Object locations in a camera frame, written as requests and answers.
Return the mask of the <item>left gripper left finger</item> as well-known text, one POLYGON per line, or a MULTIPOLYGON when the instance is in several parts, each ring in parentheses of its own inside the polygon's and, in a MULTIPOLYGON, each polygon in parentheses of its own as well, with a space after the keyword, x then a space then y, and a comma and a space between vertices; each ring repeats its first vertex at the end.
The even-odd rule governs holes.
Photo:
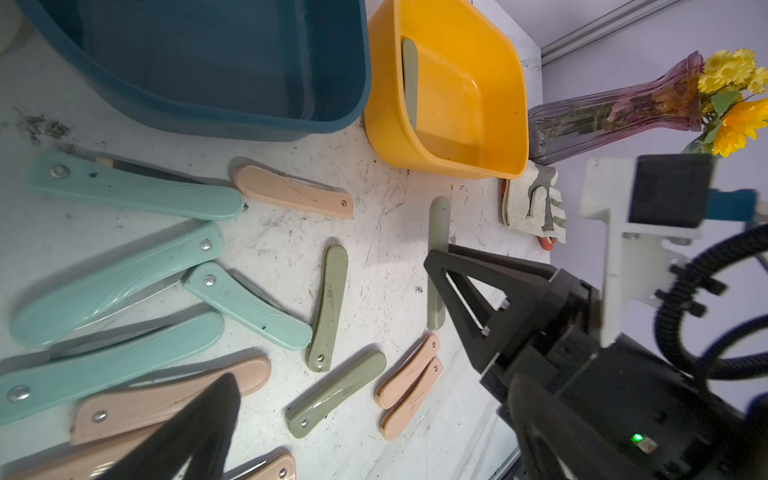
POLYGON ((101 475, 103 479, 220 479, 241 403, 225 374, 101 475))

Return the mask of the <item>olive knife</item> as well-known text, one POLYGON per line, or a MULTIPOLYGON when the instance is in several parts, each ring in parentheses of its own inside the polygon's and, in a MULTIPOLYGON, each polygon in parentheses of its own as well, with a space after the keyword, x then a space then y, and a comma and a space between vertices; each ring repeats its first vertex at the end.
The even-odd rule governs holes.
POLYGON ((412 39, 404 38, 401 43, 404 101, 409 122, 414 131, 418 121, 419 56, 412 39))
POLYGON ((331 368, 348 274, 348 254, 339 244, 325 251, 322 298, 314 323, 306 365, 312 372, 327 372, 331 368))
POLYGON ((374 345, 355 354, 286 407, 285 421, 290 434, 297 439, 306 437, 342 403, 379 377, 386 367, 385 354, 374 345))
MULTIPOLYGON (((428 250, 439 249, 446 251, 450 234, 450 200, 445 196, 433 199, 429 214, 428 250)), ((427 327, 439 330, 445 322, 445 306, 431 278, 428 278, 427 289, 427 327)))

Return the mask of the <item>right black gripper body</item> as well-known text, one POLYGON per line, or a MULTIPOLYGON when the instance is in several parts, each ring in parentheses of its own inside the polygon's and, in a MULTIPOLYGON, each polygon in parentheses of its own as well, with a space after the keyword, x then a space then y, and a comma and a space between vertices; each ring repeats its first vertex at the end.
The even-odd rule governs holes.
POLYGON ((483 386, 501 404, 524 374, 565 404, 649 479, 740 479, 744 439, 739 417, 705 397, 691 377, 626 336, 602 347, 592 333, 597 291, 558 273, 561 329, 539 334, 504 367, 495 358, 483 386))

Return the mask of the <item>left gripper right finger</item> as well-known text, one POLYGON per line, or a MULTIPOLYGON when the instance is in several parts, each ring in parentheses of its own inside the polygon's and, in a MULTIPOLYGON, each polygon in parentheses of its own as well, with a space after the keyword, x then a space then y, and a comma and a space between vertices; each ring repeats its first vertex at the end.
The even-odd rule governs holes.
POLYGON ((527 375, 511 381, 507 405, 531 479, 649 479, 590 425, 527 375))

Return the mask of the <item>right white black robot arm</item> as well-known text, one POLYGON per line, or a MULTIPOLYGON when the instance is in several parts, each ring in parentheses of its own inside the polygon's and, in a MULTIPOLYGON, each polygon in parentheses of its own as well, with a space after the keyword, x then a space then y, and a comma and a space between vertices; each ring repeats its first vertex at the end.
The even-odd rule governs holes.
POLYGON ((424 265, 524 478, 763 479, 767 398, 738 410, 723 393, 767 375, 767 304, 724 297, 730 268, 766 250, 761 226, 672 261, 652 294, 654 350, 601 343, 607 293, 550 265, 454 245, 424 265))

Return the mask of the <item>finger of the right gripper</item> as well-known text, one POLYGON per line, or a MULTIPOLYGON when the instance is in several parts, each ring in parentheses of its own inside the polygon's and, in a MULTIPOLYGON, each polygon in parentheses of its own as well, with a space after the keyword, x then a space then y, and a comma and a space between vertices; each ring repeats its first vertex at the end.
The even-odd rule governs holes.
POLYGON ((455 244, 450 244, 448 246, 448 252, 452 254, 458 254, 473 260, 479 260, 481 262, 485 262, 486 264, 509 268, 526 274, 536 275, 544 279, 551 279, 558 271, 556 267, 550 264, 498 255, 455 244))
POLYGON ((437 249, 424 267, 479 373, 497 357, 509 366, 535 336, 561 329, 561 301, 553 290, 557 273, 544 279, 437 249))

